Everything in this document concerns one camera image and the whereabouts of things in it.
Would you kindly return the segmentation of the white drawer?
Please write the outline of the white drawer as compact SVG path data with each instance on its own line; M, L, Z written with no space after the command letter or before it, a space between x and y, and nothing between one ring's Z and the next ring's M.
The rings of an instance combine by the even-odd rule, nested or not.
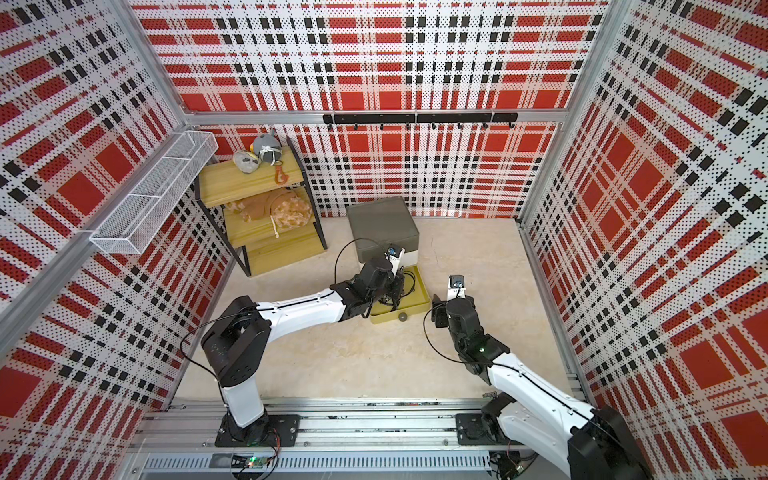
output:
M404 268L414 266L418 263L418 258L419 252L417 250L404 251L400 257L400 266Z

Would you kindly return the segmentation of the black earphones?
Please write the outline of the black earphones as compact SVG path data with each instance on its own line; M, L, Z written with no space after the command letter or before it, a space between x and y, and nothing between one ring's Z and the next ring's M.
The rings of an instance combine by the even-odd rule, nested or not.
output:
M403 288L401 297L407 297L416 289L416 276L412 271L403 272Z

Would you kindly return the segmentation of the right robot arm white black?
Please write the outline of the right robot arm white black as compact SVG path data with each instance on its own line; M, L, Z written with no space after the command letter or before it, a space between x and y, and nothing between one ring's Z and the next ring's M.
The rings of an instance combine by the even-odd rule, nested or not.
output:
M624 417L563 392L486 333L471 297L441 300L430 311L446 328L456 362L500 392L491 424L544 457L571 479L651 479L653 474Z

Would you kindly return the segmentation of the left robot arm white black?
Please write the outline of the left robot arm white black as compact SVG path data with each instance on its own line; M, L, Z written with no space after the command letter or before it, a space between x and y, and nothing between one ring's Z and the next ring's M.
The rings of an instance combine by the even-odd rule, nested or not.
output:
M394 295L400 270L400 253L389 249L367 261L351 279L318 293L272 303L257 303L248 296L233 301L201 340L227 420L247 430L265 417L256 372L270 343L316 326L369 316L376 302Z

